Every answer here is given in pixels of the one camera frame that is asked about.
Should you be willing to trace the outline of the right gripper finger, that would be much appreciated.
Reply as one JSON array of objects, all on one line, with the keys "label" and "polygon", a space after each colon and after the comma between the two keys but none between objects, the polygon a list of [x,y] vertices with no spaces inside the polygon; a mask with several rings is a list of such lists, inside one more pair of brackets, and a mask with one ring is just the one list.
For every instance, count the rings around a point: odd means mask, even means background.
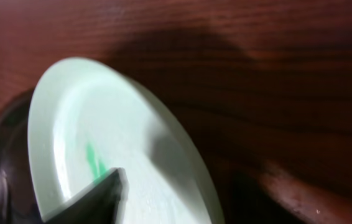
[{"label": "right gripper finger", "polygon": [[124,169],[112,169],[97,185],[87,188],[76,201],[46,222],[49,224],[122,223],[128,191],[129,184]]}]

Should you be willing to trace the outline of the pale green plate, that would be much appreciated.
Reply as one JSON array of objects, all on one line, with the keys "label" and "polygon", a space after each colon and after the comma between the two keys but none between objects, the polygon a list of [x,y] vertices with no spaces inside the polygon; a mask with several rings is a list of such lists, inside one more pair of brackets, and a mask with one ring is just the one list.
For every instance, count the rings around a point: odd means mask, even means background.
[{"label": "pale green plate", "polygon": [[87,58],[39,80],[27,125],[29,164],[44,221],[119,169],[118,223],[223,223],[209,171],[176,117],[147,88]]}]

